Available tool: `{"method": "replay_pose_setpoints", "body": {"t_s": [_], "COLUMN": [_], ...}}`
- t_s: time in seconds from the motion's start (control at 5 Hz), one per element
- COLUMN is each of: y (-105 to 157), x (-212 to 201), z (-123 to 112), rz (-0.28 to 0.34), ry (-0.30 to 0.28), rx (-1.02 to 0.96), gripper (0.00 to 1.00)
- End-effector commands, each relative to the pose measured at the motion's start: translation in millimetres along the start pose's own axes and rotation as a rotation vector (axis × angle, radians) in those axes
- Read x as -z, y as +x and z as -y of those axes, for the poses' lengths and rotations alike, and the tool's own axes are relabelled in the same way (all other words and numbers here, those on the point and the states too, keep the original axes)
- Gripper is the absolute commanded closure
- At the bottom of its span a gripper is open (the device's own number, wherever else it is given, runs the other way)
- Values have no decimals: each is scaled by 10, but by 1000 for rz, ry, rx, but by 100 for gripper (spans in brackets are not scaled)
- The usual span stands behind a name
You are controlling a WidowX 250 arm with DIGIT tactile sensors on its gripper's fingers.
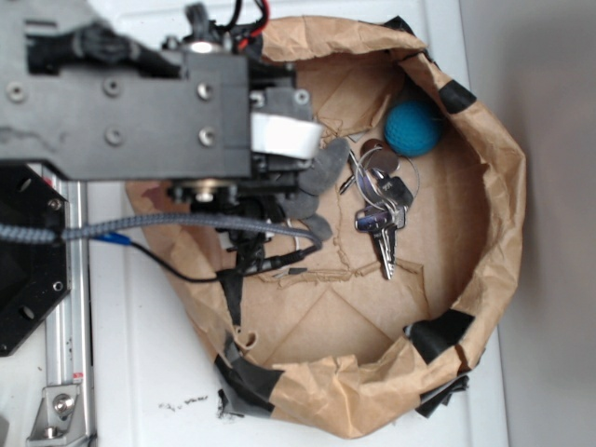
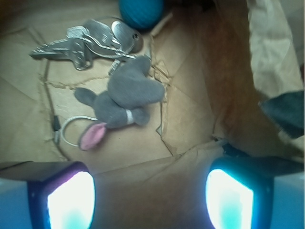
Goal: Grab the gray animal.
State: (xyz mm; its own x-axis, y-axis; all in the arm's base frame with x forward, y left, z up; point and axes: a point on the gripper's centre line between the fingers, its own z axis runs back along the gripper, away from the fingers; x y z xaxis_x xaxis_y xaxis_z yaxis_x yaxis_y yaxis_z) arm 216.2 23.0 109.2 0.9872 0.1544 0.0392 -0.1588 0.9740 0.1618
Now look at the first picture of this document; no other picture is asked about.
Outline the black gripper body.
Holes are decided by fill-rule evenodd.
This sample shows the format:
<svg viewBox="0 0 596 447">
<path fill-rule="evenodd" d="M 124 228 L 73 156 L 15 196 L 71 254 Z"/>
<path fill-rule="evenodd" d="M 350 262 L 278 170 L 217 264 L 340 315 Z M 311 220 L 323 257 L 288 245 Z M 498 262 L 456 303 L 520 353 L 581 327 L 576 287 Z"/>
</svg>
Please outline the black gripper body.
<svg viewBox="0 0 596 447">
<path fill-rule="evenodd" d="M 319 190 L 305 182 L 322 167 L 309 93 L 296 86 L 292 67 L 257 60 L 215 60 L 211 72 L 219 87 L 199 85 L 198 93 L 220 96 L 223 123 L 232 117 L 251 122 L 251 174 L 237 179 L 175 181 L 168 194 L 193 212 L 241 216 L 272 224 L 307 221 L 316 214 Z"/>
</svg>

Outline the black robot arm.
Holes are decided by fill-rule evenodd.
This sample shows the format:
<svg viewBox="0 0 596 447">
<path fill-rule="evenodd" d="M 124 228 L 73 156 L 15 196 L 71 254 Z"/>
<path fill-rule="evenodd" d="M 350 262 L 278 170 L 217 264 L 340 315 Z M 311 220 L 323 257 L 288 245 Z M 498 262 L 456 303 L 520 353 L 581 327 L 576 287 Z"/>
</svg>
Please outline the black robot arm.
<svg viewBox="0 0 596 447">
<path fill-rule="evenodd" d="M 85 1 L 1 5 L 1 237 L 25 244 L 91 238 L 60 230 L 66 181 L 168 180 L 178 200 L 292 193 L 322 133 L 291 68 L 250 54 L 269 20 L 212 21 L 161 49 L 119 34 Z"/>
</svg>

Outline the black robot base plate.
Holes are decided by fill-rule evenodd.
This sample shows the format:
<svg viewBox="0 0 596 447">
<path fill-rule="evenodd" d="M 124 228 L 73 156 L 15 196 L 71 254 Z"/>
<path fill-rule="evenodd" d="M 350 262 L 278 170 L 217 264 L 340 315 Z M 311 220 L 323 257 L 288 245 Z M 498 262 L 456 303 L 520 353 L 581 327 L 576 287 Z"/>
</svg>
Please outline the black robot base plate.
<svg viewBox="0 0 596 447">
<path fill-rule="evenodd" d="M 63 228 L 65 199 L 25 165 L 1 168 L 1 222 Z M 69 291 L 61 244 L 1 243 L 1 356 L 14 354 Z"/>
</svg>

